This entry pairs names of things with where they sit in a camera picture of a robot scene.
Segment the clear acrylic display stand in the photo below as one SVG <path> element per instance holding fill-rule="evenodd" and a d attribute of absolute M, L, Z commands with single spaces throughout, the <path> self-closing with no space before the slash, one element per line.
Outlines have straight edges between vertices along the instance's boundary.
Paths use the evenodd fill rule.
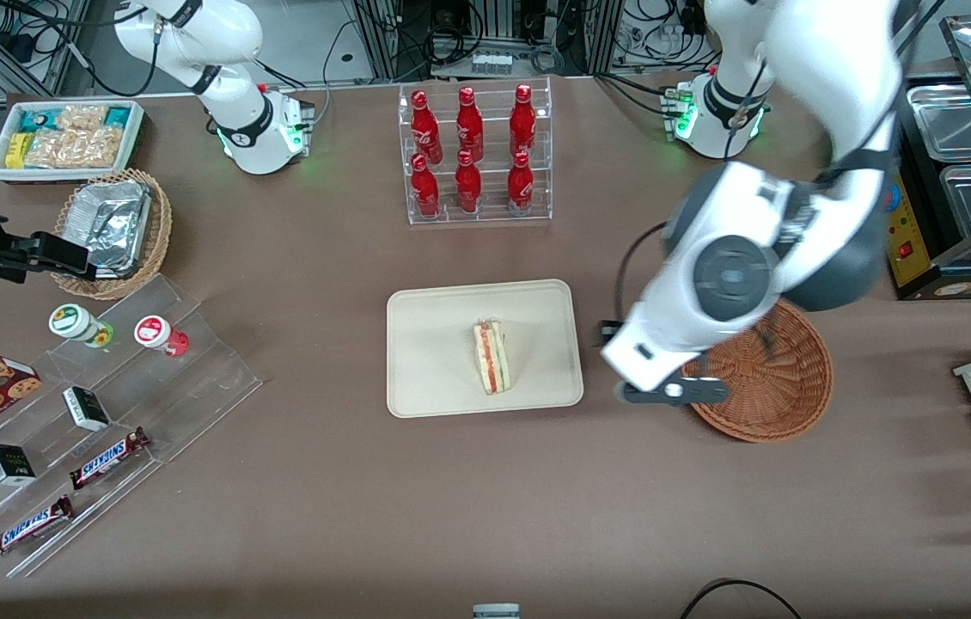
<path fill-rule="evenodd" d="M 535 175 L 532 187 L 532 206 L 528 215 L 516 216 L 509 212 L 509 171 L 512 169 L 512 153 L 509 150 L 509 116 L 516 103 L 516 86 L 528 83 L 532 87 L 532 107 L 535 108 L 535 145 L 529 152 L 528 165 Z M 551 118 L 551 81 L 548 78 L 498 79 L 474 83 L 474 98 L 482 112 L 485 127 L 485 157 L 478 162 L 482 175 L 482 201 L 477 214 L 468 215 L 458 205 L 455 191 L 455 169 L 459 152 L 455 117 L 459 113 L 458 85 L 453 83 L 420 83 L 402 86 L 399 91 L 398 129 L 402 144 L 402 173 L 406 177 L 406 206 L 410 224 L 463 224 L 481 222 L 521 222 L 522 220 L 549 219 L 553 214 L 553 139 Z M 413 141 L 413 106 L 410 94 L 423 90 L 428 95 L 428 107 L 439 123 L 439 144 L 443 147 L 443 160 L 433 166 L 439 183 L 439 216 L 426 219 L 420 216 L 413 196 L 410 176 L 413 169 L 410 157 L 416 152 Z"/>
<path fill-rule="evenodd" d="M 38 476 L 21 488 L 0 486 L 0 534 L 68 494 L 76 517 L 51 525 L 41 536 L 0 557 L 8 577 L 28 575 L 73 540 L 111 506 L 172 461 L 196 438 L 261 385 L 261 381 L 214 334 L 198 302 L 164 275 L 117 302 L 100 319 L 115 328 L 104 348 L 66 340 L 33 363 L 43 380 L 26 404 L 0 416 L 0 443 L 18 445 Z M 167 357 L 133 340 L 136 322 L 163 316 L 191 341 L 187 352 Z M 40 324 L 46 318 L 40 318 Z M 96 393 L 112 424 L 103 432 L 74 426 L 62 391 L 71 384 Z M 70 471 L 81 468 L 133 428 L 152 443 L 107 475 L 73 490 Z"/>

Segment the brown tablecloth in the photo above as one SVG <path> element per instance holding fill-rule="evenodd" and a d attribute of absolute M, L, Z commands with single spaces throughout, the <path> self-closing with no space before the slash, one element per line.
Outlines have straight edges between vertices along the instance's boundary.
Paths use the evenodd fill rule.
<path fill-rule="evenodd" d="M 971 303 L 898 303 L 883 281 L 812 316 L 835 395 L 795 442 L 619 404 L 592 336 L 620 255 L 712 162 L 592 79 L 553 89 L 555 218 L 466 230 L 408 227 L 395 87 L 337 90 L 313 155 L 262 177 L 223 156 L 194 97 L 144 99 L 137 163 L 174 209 L 164 272 L 266 385 L 34 576 L 0 568 L 0 616 L 455 618 L 512 600 L 529 619 L 662 618 L 724 576 L 815 618 L 971 616 L 971 404 L 950 375 L 971 361 Z M 744 160 L 807 179 L 827 140 L 773 106 Z M 50 229 L 69 191 L 0 183 L 7 229 Z M 628 298 L 658 263 L 639 251 Z M 541 278 L 572 288 L 578 405 L 388 414 L 393 292 Z M 56 345 L 46 314 L 72 299 L 48 275 L 0 282 L 0 353 Z M 721 591 L 693 616 L 778 612 Z"/>

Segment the brown wicker basket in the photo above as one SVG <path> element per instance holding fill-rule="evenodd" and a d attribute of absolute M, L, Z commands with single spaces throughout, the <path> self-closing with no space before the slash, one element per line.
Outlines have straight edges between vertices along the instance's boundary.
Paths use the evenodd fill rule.
<path fill-rule="evenodd" d="M 118 183 L 118 181 L 139 181 L 153 191 L 149 222 L 145 223 L 141 264 L 135 274 L 128 279 L 98 279 L 95 282 L 86 282 L 84 279 L 51 273 L 58 286 L 61 286 L 65 292 L 77 294 L 80 297 L 95 298 L 96 301 L 113 301 L 138 290 L 161 270 L 164 255 L 168 251 L 168 235 L 172 232 L 172 207 L 168 204 L 168 196 L 164 195 L 161 185 L 156 183 L 152 176 L 140 169 L 124 169 L 123 172 L 107 174 L 86 184 Z M 54 234 L 61 236 L 72 204 L 73 196 L 70 195 L 65 201 L 65 208 L 62 208 L 61 214 L 58 214 L 58 223 L 54 224 Z"/>
<path fill-rule="evenodd" d="M 685 365 L 695 376 L 699 365 Z M 733 438 L 775 443 L 810 430 L 833 394 L 826 344 L 803 314 L 780 301 L 755 328 L 712 348 L 706 375 L 730 387 L 721 404 L 693 404 L 706 422 Z"/>

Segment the red bottle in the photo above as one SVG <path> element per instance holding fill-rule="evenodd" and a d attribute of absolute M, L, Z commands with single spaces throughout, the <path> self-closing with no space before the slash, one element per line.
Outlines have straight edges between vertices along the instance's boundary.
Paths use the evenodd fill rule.
<path fill-rule="evenodd" d="M 455 170 L 455 186 L 459 189 L 459 208 L 473 215 L 478 212 L 482 197 L 482 175 L 474 165 L 470 149 L 459 151 L 459 168 Z"/>
<path fill-rule="evenodd" d="M 513 157 L 509 171 L 509 212 L 517 217 L 528 215 L 532 209 L 532 185 L 535 175 L 528 168 L 528 152 L 520 151 Z"/>
<path fill-rule="evenodd" d="M 459 116 L 455 118 L 455 128 L 459 131 L 459 148 L 470 149 L 474 161 L 486 156 L 486 136 L 482 131 L 482 112 L 474 103 L 474 89 L 469 86 L 459 88 Z"/>
<path fill-rule="evenodd" d="M 532 87 L 527 83 L 516 86 L 516 105 L 509 117 L 509 150 L 512 156 L 521 150 L 532 152 L 535 145 L 535 109 L 532 107 Z"/>
<path fill-rule="evenodd" d="M 423 90 L 414 90 L 410 95 L 413 102 L 413 141 L 418 152 L 428 157 L 428 163 L 439 165 L 443 160 L 443 148 L 439 145 L 439 125 L 436 115 L 428 109 L 428 97 Z"/>
<path fill-rule="evenodd" d="M 435 219 L 439 216 L 439 185 L 436 176 L 428 169 L 428 160 L 420 153 L 413 153 L 410 158 L 413 165 L 413 175 L 410 184 L 413 185 L 413 197 L 418 203 L 420 217 Z"/>

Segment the sandwich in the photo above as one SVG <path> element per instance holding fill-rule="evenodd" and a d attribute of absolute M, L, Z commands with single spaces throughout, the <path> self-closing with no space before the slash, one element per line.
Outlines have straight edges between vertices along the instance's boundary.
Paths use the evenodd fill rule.
<path fill-rule="evenodd" d="M 512 387 L 509 360 L 504 355 L 501 322 L 481 321 L 474 325 L 474 347 L 478 349 L 478 370 L 487 395 Z"/>

